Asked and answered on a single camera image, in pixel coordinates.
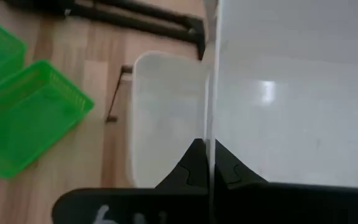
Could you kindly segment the wooden shelf black legs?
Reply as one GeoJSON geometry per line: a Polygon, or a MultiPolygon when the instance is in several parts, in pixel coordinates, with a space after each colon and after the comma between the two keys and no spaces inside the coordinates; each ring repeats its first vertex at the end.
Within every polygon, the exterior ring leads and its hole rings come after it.
{"type": "Polygon", "coordinates": [[[109,110],[108,110],[107,117],[105,119],[105,123],[115,123],[118,120],[117,116],[113,116],[111,114],[112,108],[114,106],[114,102],[115,102],[116,95],[118,93],[118,90],[119,90],[119,87],[120,87],[120,84],[121,84],[123,74],[132,74],[132,72],[133,72],[133,66],[132,65],[122,65],[121,66],[120,74],[119,74],[119,77],[117,79],[117,83],[116,83],[116,86],[115,86],[115,89],[114,89],[114,94],[112,96],[111,104],[110,104],[110,107],[109,107],[109,110]]]}

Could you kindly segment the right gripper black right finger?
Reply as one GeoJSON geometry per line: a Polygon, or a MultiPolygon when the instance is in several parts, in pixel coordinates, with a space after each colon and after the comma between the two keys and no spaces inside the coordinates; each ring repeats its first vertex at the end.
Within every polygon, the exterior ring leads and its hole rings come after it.
{"type": "Polygon", "coordinates": [[[358,188],[269,182],[216,143],[217,224],[358,224],[358,188]]]}

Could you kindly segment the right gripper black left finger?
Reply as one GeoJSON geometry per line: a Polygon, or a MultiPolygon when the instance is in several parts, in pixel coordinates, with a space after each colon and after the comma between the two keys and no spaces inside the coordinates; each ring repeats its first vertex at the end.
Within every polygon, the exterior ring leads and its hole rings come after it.
{"type": "Polygon", "coordinates": [[[194,139],[154,188],[71,190],[52,207],[53,224],[205,224],[209,222],[205,144],[194,139]]]}

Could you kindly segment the black aluminium table frame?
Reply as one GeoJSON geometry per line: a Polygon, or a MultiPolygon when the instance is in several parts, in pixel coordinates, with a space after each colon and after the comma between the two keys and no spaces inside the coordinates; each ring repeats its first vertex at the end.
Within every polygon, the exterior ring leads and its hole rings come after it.
{"type": "Polygon", "coordinates": [[[196,45],[198,59],[201,60],[206,48],[204,23],[199,17],[186,14],[179,14],[173,11],[164,10],[152,5],[144,4],[133,0],[90,0],[93,5],[83,6],[75,0],[2,0],[8,5],[23,8],[32,12],[49,13],[60,17],[77,16],[87,19],[107,22],[119,27],[148,32],[156,35],[182,40],[196,45]],[[96,8],[97,3],[117,7],[144,16],[153,17],[167,22],[176,23],[183,30],[164,27],[151,22],[142,21],[127,16],[120,16],[116,13],[103,12],[96,8]]]}

